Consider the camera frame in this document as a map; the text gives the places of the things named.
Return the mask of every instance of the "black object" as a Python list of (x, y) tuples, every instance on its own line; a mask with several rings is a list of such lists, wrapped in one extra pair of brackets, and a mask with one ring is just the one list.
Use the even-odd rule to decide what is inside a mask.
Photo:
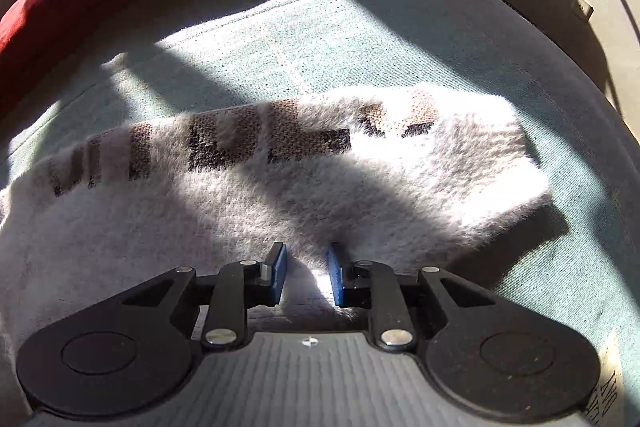
[[(17, 359), (18, 379), (40, 411), (34, 425), (55, 425), (52, 419), (62, 416), (70, 425), (130, 417), (123, 425), (146, 426), (167, 415), (164, 423), (172, 426), (199, 426), (197, 418), (244, 425), (228, 418), (246, 418), (258, 406), (256, 413), (274, 418), (302, 400), (310, 408), (304, 416), (282, 420), (296, 425), (347, 384), (347, 397), (386, 396), (387, 415), (405, 417), (423, 399), (423, 410), (435, 411), (425, 425), (438, 414), (443, 425), (473, 425), (478, 416), (533, 423), (577, 412), (597, 382), (597, 354), (576, 331), (442, 269), (396, 275), (382, 263), (352, 262), (337, 244), (327, 258), (335, 302), (369, 310), (366, 335), (375, 347), (362, 333), (250, 334), (246, 310), (279, 302), (286, 256), (286, 247), (275, 243), (262, 263), (227, 264), (217, 275), (196, 277), (193, 268), (180, 267), (35, 333)], [(207, 303), (202, 337), (190, 341)], [(307, 351), (313, 346), (318, 349)], [(302, 377), (312, 373), (321, 378)], [(412, 388), (403, 394), (394, 381), (412, 381)], [(229, 398), (207, 398), (202, 386), (215, 385), (228, 389)], [(304, 391), (308, 385), (324, 391), (315, 398)], [(283, 386), (301, 390), (298, 402), (286, 404)], [(238, 400), (241, 389), (260, 396)], [(354, 404), (350, 414), (371, 422), (380, 412), (364, 404)], [(472, 415), (452, 412), (461, 409)], [(377, 422), (402, 425), (396, 417)]]

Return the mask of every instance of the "light green fabric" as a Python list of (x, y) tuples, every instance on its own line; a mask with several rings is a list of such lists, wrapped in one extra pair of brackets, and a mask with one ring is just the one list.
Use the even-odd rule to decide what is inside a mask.
[(616, 328), (625, 424), (636, 425), (638, 144), (582, 71), (498, 0), (145, 0), (2, 124), (0, 185), (34, 158), (127, 120), (423, 81), (510, 100), (553, 191), (554, 207), (456, 270), (596, 347)]

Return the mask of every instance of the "ridged gray surface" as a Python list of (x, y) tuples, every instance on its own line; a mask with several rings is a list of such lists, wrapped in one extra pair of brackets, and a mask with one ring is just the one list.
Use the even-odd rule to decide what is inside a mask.
[[(442, 399), (414, 359), (371, 347), (362, 333), (256, 333), (249, 346), (206, 357), (157, 408), (103, 427), (497, 426)], [(578, 414), (546, 427), (586, 426)], [(95, 427), (41, 413), (26, 427)]]

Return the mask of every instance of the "metal screw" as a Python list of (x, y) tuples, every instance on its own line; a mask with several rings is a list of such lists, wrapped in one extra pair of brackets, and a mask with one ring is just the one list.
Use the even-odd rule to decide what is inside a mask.
[(226, 346), (226, 344), (235, 342), (238, 336), (233, 330), (218, 328), (217, 330), (207, 331), (204, 338), (209, 344), (213, 344), (214, 346)]
[(407, 330), (386, 330), (380, 335), (387, 346), (405, 346), (414, 339), (414, 336)]
[(302, 345), (306, 347), (314, 347), (317, 346), (320, 341), (315, 337), (307, 337), (306, 339), (302, 339)]

